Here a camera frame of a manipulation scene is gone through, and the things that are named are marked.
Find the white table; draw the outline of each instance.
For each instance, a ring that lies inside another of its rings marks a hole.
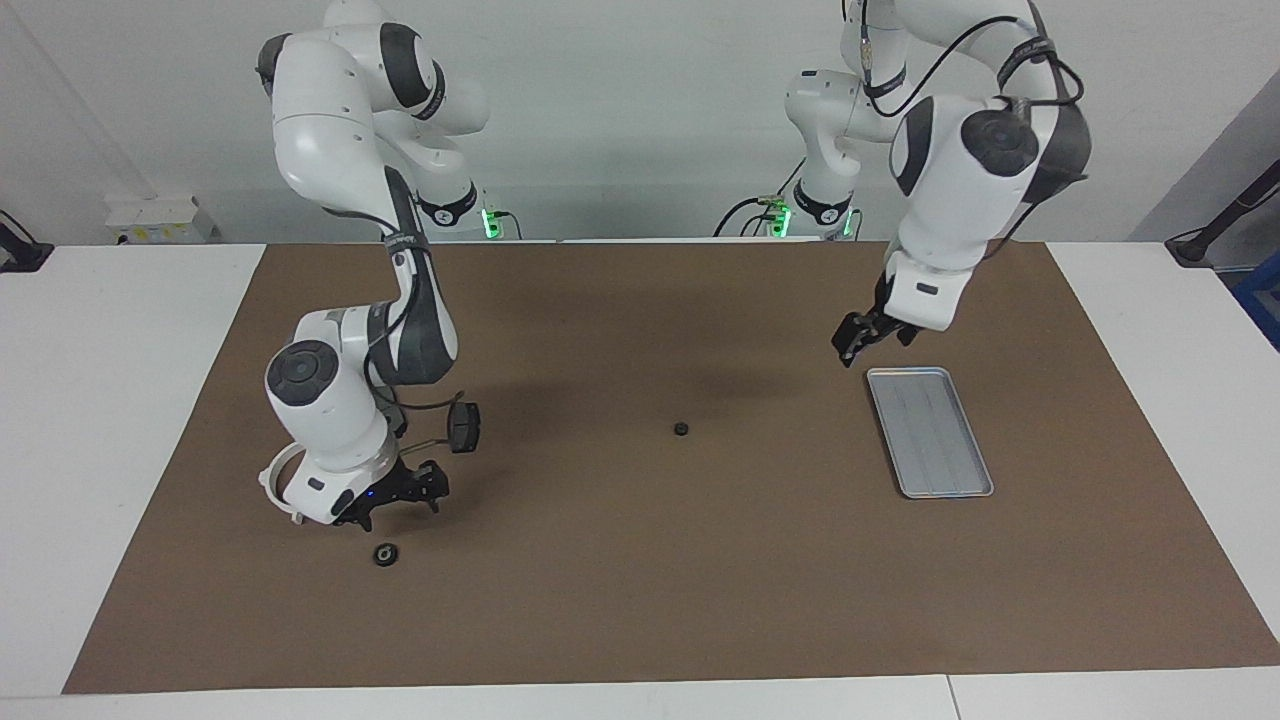
[[[1276,633],[1280,355],[1211,272],[1178,268],[1158,245],[1051,251]],[[61,247],[35,275],[0,277],[0,716],[1280,716],[1280,667],[51,697],[261,252]]]

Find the rubber grommet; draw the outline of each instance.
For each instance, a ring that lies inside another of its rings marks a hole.
[[[394,565],[399,560],[399,548],[389,542],[374,548],[374,565],[379,568],[387,568],[388,565]]]

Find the black cable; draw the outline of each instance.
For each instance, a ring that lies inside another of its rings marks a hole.
[[[768,220],[768,219],[769,219],[769,214],[768,213],[760,213],[759,215],[756,215],[754,218],[749,218],[745,223],[742,223],[742,229],[737,231],[737,234],[740,237],[748,237],[748,234],[746,234],[746,225],[751,224],[753,222],[759,220],[759,224],[755,225],[755,229],[751,231],[751,236],[750,236],[750,237],[755,237],[760,232],[760,224],[763,224],[764,220]]]
[[[854,242],[858,242],[858,233],[863,232],[863,210],[861,208],[854,208],[849,213],[850,214],[858,213],[858,227],[854,228]]]
[[[338,215],[338,217],[339,218],[351,217],[351,218],[358,219],[358,220],[372,220],[372,222],[378,223],[379,225],[383,225],[384,228],[387,228],[388,231],[390,231],[387,234],[396,234],[396,233],[399,232],[399,228],[397,228],[396,225],[388,223],[387,220],[384,220],[381,218],[375,218],[372,215]]]
[[[411,284],[408,287],[408,300],[404,302],[404,306],[401,307],[401,311],[396,316],[396,320],[393,320],[389,325],[387,325],[387,329],[383,331],[383,334],[379,336],[378,340],[375,340],[374,342],[370,342],[369,346],[365,348],[365,361],[364,361],[365,384],[369,386],[370,392],[383,398],[384,401],[390,402],[392,405],[399,405],[399,398],[396,397],[396,388],[385,386],[387,389],[389,389],[392,393],[390,397],[387,397],[385,395],[379,392],[378,387],[374,384],[374,378],[369,374],[369,365],[374,361],[374,347],[381,345],[383,342],[387,342],[387,340],[392,337],[392,333],[396,332],[396,328],[401,327],[401,323],[403,323],[404,318],[408,315],[408,309],[410,306],[413,305],[413,300],[417,297],[417,273],[415,273],[410,278],[410,283]]]
[[[724,229],[726,224],[728,224],[730,218],[732,218],[739,210],[746,208],[748,205],[751,205],[753,202],[759,202],[759,201],[760,201],[759,197],[748,197],[746,200],[742,200],[737,205],[730,208],[728,213],[724,213],[724,217],[721,218],[719,224],[716,225],[716,232],[712,233],[712,237],[719,237],[721,231]]]
[[[14,218],[13,215],[5,213],[4,210],[0,210],[0,215],[9,218],[9,222],[13,223],[13,227],[20,229],[22,234],[27,236],[27,240],[29,240],[31,242],[36,242],[36,236],[31,234],[31,231],[23,227],[23,224],[18,222],[18,218]]]
[[[1075,94],[1070,97],[1055,97],[1053,100],[1028,100],[1027,104],[1033,108],[1039,105],[1075,105],[1082,97],[1084,97],[1084,79],[1082,79],[1080,76],[1071,69],[1071,65],[1068,65],[1059,59],[1056,53],[1047,53],[1046,56],[1048,58],[1051,65],[1062,70],[1069,78],[1071,78],[1071,82],[1075,83]]]
[[[787,179],[782,181],[782,184],[778,186],[778,191],[774,195],[780,195],[781,196],[787,190],[787,186],[791,184],[791,181],[796,179],[796,174],[799,174],[800,173],[800,168],[804,167],[804,160],[805,160],[804,158],[800,158],[800,161],[796,163],[796,167],[791,170],[791,174],[787,176]],[[760,225],[763,225],[763,224],[764,224],[764,220],[759,220],[759,222],[755,223],[755,229],[751,231],[751,236],[753,237],[756,236],[756,234],[759,234]]]
[[[457,405],[457,402],[462,400],[462,396],[465,396],[466,392],[467,391],[465,389],[460,389],[458,392],[453,393],[453,397],[448,400],[442,400],[439,402],[426,402],[422,405],[413,405],[411,402],[397,402],[396,405],[404,410],[439,410],[440,407],[449,407],[452,405]]]
[[[494,218],[511,218],[516,220],[516,238],[525,240],[525,231],[520,229],[520,218],[515,213],[508,213],[507,210],[498,210],[493,214]]]
[[[417,452],[419,450],[426,450],[428,447],[435,447],[436,445],[445,445],[448,442],[448,438],[424,439],[422,442],[415,442],[413,445],[402,447],[401,455],[410,455],[412,452]]]
[[[1018,232],[1018,228],[1021,227],[1023,220],[1025,220],[1027,218],[1029,218],[1032,215],[1032,213],[1036,211],[1037,208],[1039,208],[1039,202],[1034,202],[1034,204],[1029,205],[1025,210],[1023,210],[1023,214],[1018,217],[1018,220],[1014,223],[1014,227],[1009,228],[1009,232],[1005,233],[1005,237],[1000,238],[1000,242],[996,245],[996,249],[992,250],[991,252],[983,255],[982,260],[978,260],[978,264],[980,265],[980,264],[986,263],[987,260],[991,260],[992,258],[996,256],[997,252],[1000,252],[1001,250],[1004,250],[1005,246],[1009,245],[1009,241],[1012,240],[1014,233]]]
[[[868,5],[868,3],[864,0],[863,1],[863,28],[867,27],[867,5]],[[983,29],[986,27],[993,26],[996,23],[1018,23],[1018,22],[1019,22],[1019,19],[1015,18],[1015,17],[1012,17],[1012,15],[996,15],[993,18],[987,18],[987,19],[984,19],[984,20],[974,24],[974,26],[972,26],[969,29],[966,29],[963,33],[960,33],[960,37],[952,40],[951,45],[947,45],[946,50],[943,50],[942,54],[938,55],[938,59],[933,61],[933,65],[929,67],[928,72],[924,73],[924,77],[920,78],[920,83],[915,86],[915,90],[911,91],[911,95],[901,105],[899,105],[899,108],[896,110],[893,110],[892,113],[886,113],[884,110],[881,109],[881,106],[876,101],[876,99],[868,95],[867,99],[870,100],[872,109],[876,110],[876,113],[879,114],[882,118],[893,118],[893,117],[901,114],[902,110],[906,110],[908,108],[911,106],[911,102],[915,102],[915,99],[919,97],[919,95],[920,95],[920,90],[923,90],[924,85],[927,82],[929,82],[929,78],[933,77],[933,73],[936,73],[938,70],[938,68],[942,67],[942,61],[946,60],[948,55],[951,55],[952,53],[955,53],[956,47],[960,47],[960,45],[965,40],[969,40],[969,37],[972,37],[975,32],[978,32],[978,31],[980,31],[980,29]]]

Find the small black object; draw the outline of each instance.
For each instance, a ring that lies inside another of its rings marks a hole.
[[[965,150],[991,174],[1011,178],[1039,154],[1032,126],[1009,110],[978,110],[960,126]]]
[[[472,452],[480,442],[480,406],[454,402],[449,406],[449,450]]]
[[[1174,261],[1184,268],[1212,268],[1213,264],[1206,258],[1206,249],[1199,245],[1192,245],[1193,241],[1199,240],[1194,237],[1192,240],[1166,240],[1165,250],[1174,256]]]
[[[387,568],[394,565],[397,560],[399,560],[399,548],[393,543],[384,542],[374,548],[374,565]]]

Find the black cap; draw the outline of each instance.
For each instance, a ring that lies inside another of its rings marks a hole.
[[[338,374],[338,352],[319,340],[302,340],[275,354],[266,369],[266,386],[292,407],[310,405]]]
[[[1039,141],[1027,120],[1007,110],[979,110],[960,126],[960,140],[993,176],[1011,178],[1036,161]]]

